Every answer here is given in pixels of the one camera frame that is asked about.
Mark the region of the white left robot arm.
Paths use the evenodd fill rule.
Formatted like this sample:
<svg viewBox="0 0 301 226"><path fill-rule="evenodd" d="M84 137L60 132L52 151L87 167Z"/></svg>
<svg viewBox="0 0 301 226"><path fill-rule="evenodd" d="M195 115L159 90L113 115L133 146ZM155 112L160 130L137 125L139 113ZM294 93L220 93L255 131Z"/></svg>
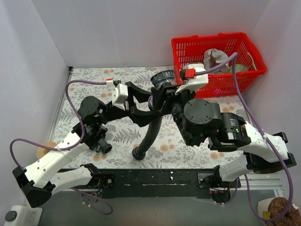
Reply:
<svg viewBox="0 0 301 226"><path fill-rule="evenodd" d="M150 109L141 111L136 103L150 102L151 92L143 90L131 82L125 84L108 80L105 85L112 87L112 100L104 103L94 96L85 97L75 111L79 119L71 132L48 153L31 165L18 165L13 175L25 195L29 205L39 207L57 192L87 185L89 188L102 186L104 177L98 168L89 163L78 169L61 172L62 167L86 150L107 153L111 146L104 142L110 121L128 117L140 127L147 126L147 134L132 155L136 160L144 159L147 150L154 143L162 121L162 114Z"/></svg>

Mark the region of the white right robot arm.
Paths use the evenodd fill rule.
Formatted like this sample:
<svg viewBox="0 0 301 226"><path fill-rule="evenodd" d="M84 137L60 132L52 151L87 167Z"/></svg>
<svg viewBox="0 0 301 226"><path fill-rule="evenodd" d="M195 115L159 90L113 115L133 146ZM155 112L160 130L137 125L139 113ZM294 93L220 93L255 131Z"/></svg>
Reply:
<svg viewBox="0 0 301 226"><path fill-rule="evenodd" d="M286 148L285 133L262 136L258 129L234 113L222 113L217 103L195 98L167 82L151 88L150 108L161 114L172 114L188 146L199 146L208 140L208 148L218 152L243 152L237 159L214 167L212 175L201 179L208 187L225 187L238 177L254 172L269 174L296 165Z"/></svg>

